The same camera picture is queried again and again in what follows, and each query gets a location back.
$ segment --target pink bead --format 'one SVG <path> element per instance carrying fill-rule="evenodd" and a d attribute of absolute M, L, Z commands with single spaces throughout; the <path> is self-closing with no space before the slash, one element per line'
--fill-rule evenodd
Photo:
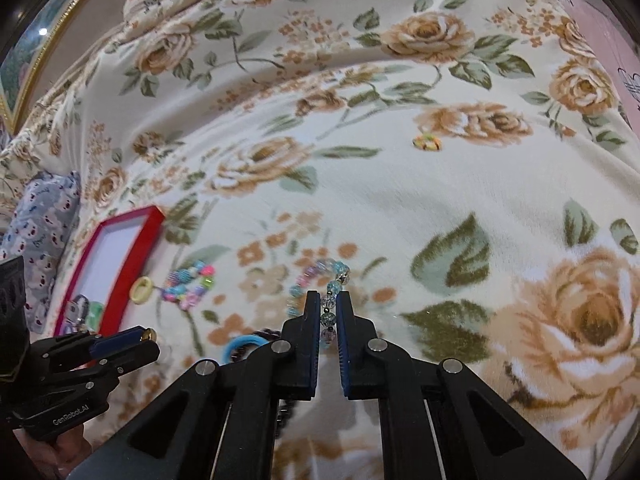
<path fill-rule="evenodd" d="M 181 310 L 190 310 L 198 303 L 200 298 L 194 292 L 187 292 L 184 299 L 180 302 Z"/>
<path fill-rule="evenodd" d="M 213 265 L 206 265 L 202 267 L 200 274 L 202 276 L 213 276 L 216 273 L 216 269 Z"/>

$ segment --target blue ring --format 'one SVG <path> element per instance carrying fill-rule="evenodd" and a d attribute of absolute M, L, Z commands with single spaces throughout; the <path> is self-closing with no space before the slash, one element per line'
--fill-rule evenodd
<path fill-rule="evenodd" d="M 266 345 L 268 341 L 259 335 L 241 335 L 229 341 L 222 351 L 222 362 L 226 365 L 231 362 L 231 352 L 244 345 Z"/>

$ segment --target beaded bracelet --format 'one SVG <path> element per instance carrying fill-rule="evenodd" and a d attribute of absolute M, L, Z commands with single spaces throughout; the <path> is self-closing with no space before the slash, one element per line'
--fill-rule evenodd
<path fill-rule="evenodd" d="M 181 310 L 190 310 L 200 302 L 200 299 L 214 285 L 213 276 L 216 269 L 205 262 L 194 262 L 191 267 L 172 270 L 164 282 L 162 299 L 177 303 Z M 198 276 L 200 284 L 193 290 L 187 290 L 187 283 L 192 282 Z"/>
<path fill-rule="evenodd" d="M 336 262 L 331 258 L 323 258 L 316 261 L 315 265 L 307 267 L 297 277 L 296 284 L 289 289 L 291 297 L 287 300 L 287 315 L 296 317 L 300 315 L 298 299 L 305 293 L 303 287 L 309 286 L 311 280 L 320 274 L 335 274 L 335 278 L 327 283 L 326 294 L 323 294 L 320 298 L 320 307 L 322 308 L 320 323 L 324 326 L 320 333 L 320 340 L 326 346 L 335 340 L 334 326 L 336 318 L 332 310 L 335 310 L 335 298 L 338 292 L 342 290 L 343 285 L 349 283 L 349 272 L 350 269 L 346 264 Z"/>

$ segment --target yellow ring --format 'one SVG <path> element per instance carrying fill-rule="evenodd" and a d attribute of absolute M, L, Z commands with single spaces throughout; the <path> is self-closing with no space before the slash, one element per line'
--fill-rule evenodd
<path fill-rule="evenodd" d="M 148 276 L 138 278 L 129 289 L 129 299 L 136 305 L 145 303 L 154 290 L 154 282 Z"/>

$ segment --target bed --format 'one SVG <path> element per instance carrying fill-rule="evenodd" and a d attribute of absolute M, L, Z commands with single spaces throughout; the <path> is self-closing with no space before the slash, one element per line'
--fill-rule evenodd
<path fill-rule="evenodd" d="M 123 378 L 98 446 L 195 360 L 350 267 L 356 313 L 431 361 L 457 357 L 589 479 L 639 427 L 640 140 L 558 0 L 127 0 L 2 152 L 10 216 L 38 170 L 80 174 L 50 335 L 104 219 L 157 205 L 144 275 L 160 360 Z M 274 479 L 383 477 L 377 408 L 347 402 L 335 343 L 278 440 Z"/>

